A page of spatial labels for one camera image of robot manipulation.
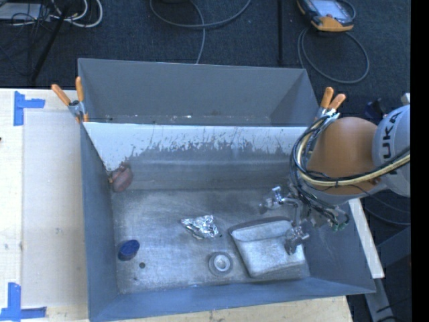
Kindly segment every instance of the clamp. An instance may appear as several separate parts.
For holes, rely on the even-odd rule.
[[[343,93],[338,94],[334,99],[332,99],[333,96],[334,89],[332,87],[325,88],[319,110],[317,111],[316,117],[314,119],[319,119],[327,113],[335,113],[346,99],[346,95]]]
[[[88,112],[86,112],[85,105],[83,103],[84,93],[82,80],[80,76],[76,77],[76,92],[78,93],[78,100],[71,101],[67,94],[57,84],[53,84],[51,89],[58,95],[58,98],[68,107],[74,118],[80,123],[81,120],[89,121]]]

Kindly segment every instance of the black device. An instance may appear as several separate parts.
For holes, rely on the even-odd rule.
[[[297,0],[302,14],[318,30],[343,32],[353,28],[353,18],[341,0]]]

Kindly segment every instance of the blue object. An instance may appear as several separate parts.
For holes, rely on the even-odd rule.
[[[8,284],[7,308],[2,308],[0,321],[21,322],[21,319],[39,319],[45,317],[46,307],[21,309],[21,286],[10,282]]]
[[[135,239],[124,242],[119,248],[118,259],[121,261],[131,260],[137,254],[139,248],[140,243]]]
[[[13,112],[13,125],[24,124],[24,109],[43,109],[45,101],[43,99],[25,100],[25,95],[15,91],[15,105]]]

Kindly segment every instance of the blue bottle cap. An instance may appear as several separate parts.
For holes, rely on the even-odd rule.
[[[119,248],[118,259],[128,261],[135,257],[140,248],[140,243],[136,239],[124,242]]]

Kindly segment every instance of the small brown object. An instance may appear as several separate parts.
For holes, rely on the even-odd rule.
[[[133,177],[131,167],[123,162],[118,169],[112,172],[109,182],[112,184],[113,191],[123,192],[131,184]]]

